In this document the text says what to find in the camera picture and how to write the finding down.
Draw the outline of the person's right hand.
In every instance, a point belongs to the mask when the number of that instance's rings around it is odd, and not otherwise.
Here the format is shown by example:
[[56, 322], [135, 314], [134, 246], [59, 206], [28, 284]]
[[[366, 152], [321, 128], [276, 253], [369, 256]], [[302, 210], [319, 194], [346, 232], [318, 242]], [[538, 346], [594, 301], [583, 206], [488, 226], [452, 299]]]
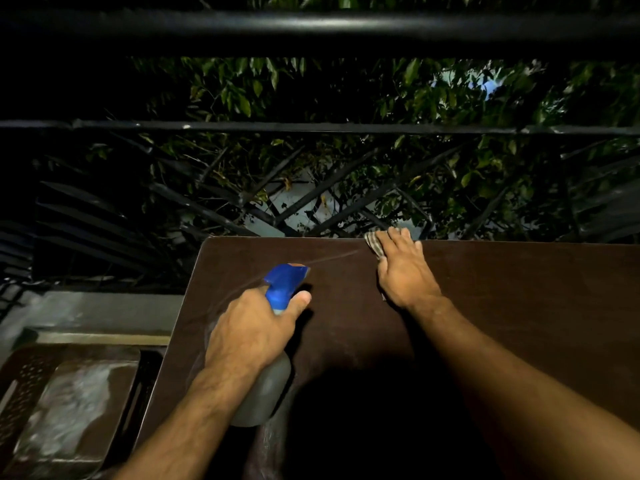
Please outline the person's right hand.
[[431, 304], [436, 299], [443, 298], [440, 287], [427, 264], [424, 251], [423, 260], [405, 258], [403, 261], [404, 284], [402, 284], [402, 296], [404, 307], [402, 309], [414, 312], [423, 305]]

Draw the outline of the person's left hand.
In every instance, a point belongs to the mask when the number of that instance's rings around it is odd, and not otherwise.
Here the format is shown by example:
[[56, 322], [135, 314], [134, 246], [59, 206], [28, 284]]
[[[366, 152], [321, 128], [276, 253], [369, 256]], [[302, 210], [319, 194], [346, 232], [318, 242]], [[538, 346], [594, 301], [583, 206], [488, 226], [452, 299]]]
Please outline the person's left hand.
[[[270, 307], [265, 300], [265, 288], [245, 290], [221, 314], [209, 340], [205, 355], [205, 370], [219, 377], [253, 382], [260, 373], [260, 362], [268, 354], [260, 351], [259, 341], [269, 330]], [[292, 339], [295, 327], [271, 330], [274, 335]]]

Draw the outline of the striped cleaning cloth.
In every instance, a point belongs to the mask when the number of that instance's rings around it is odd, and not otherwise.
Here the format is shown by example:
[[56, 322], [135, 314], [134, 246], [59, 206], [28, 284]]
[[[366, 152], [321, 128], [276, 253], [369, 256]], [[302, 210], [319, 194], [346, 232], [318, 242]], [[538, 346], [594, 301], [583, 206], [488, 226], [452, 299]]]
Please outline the striped cleaning cloth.
[[392, 303], [397, 308], [403, 308], [403, 259], [388, 260], [384, 257], [383, 250], [376, 238], [376, 231], [366, 233], [364, 240], [378, 259], [377, 281], [383, 300]]

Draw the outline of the blue-headed grey spray bottle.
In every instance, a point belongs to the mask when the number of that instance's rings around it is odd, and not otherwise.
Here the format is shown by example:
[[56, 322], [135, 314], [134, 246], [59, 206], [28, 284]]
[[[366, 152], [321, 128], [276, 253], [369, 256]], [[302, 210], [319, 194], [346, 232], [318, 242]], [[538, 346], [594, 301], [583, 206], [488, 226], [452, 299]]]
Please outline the blue-headed grey spray bottle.
[[310, 268], [303, 264], [279, 264], [263, 278], [265, 300], [271, 309], [269, 330], [265, 339], [260, 339], [260, 351], [268, 354], [261, 360], [261, 370], [236, 409], [230, 425], [235, 428], [254, 428], [266, 423], [274, 414], [285, 393], [292, 364], [284, 348], [286, 339], [274, 335], [282, 322], [279, 316], [286, 311], [292, 297], [305, 281]]

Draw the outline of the person's right forearm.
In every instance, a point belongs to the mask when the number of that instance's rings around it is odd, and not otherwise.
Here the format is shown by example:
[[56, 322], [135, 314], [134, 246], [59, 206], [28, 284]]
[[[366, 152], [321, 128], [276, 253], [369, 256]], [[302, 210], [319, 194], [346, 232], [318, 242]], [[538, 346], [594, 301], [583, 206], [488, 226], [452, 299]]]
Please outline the person's right forearm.
[[640, 480], [640, 432], [502, 347], [443, 296], [408, 306], [457, 382], [545, 480]]

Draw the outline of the person's left forearm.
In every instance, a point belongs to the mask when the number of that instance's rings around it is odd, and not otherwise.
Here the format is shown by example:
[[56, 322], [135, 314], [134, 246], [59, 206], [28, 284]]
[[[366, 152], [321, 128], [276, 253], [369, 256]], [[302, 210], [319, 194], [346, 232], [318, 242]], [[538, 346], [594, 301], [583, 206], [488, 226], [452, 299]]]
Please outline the person's left forearm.
[[215, 361], [206, 366], [114, 480], [202, 480], [258, 375], [258, 367], [244, 362]]

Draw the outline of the green leafy tree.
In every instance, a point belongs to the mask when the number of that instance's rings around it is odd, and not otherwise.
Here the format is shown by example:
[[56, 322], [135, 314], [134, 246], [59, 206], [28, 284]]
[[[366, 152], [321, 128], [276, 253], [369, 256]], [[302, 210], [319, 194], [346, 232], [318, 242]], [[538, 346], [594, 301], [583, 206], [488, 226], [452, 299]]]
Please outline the green leafy tree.
[[336, 131], [103, 130], [86, 159], [172, 250], [209, 235], [640, 238], [638, 35], [506, 59], [96, 55], [109, 122]]

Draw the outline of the brown table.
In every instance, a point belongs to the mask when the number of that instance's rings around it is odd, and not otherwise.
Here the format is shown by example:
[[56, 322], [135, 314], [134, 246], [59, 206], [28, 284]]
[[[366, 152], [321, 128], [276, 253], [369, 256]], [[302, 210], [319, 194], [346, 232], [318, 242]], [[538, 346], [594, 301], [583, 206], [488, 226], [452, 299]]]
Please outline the brown table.
[[[640, 429], [640, 245], [426, 241], [445, 295], [487, 335]], [[207, 480], [524, 478], [489, 450], [418, 325], [386, 304], [363, 239], [204, 241], [142, 422], [139, 448], [204, 366], [231, 300], [279, 264], [313, 296], [286, 351], [287, 390], [258, 428], [231, 428]]]

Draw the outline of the black metal railing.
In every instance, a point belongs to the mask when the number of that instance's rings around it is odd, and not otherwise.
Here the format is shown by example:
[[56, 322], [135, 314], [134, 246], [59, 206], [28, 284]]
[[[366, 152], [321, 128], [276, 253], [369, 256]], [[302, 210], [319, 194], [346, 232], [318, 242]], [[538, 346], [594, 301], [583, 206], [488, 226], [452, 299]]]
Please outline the black metal railing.
[[[109, 122], [82, 63], [142, 57], [506, 59], [553, 43], [638, 35], [640, 0], [0, 0], [0, 306], [18, 289], [186, 287], [196, 246], [172, 250], [123, 213], [86, 159], [103, 130], [336, 131], [336, 123]], [[247, 233], [220, 237], [265, 237]]]

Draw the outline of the brown plastic chair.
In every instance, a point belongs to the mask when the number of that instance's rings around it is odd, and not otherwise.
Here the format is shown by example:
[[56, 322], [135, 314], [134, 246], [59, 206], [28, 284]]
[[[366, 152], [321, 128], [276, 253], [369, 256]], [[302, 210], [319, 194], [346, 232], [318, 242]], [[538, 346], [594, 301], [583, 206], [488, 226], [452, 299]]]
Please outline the brown plastic chair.
[[92, 480], [131, 455], [163, 356], [31, 344], [0, 368], [0, 480]]

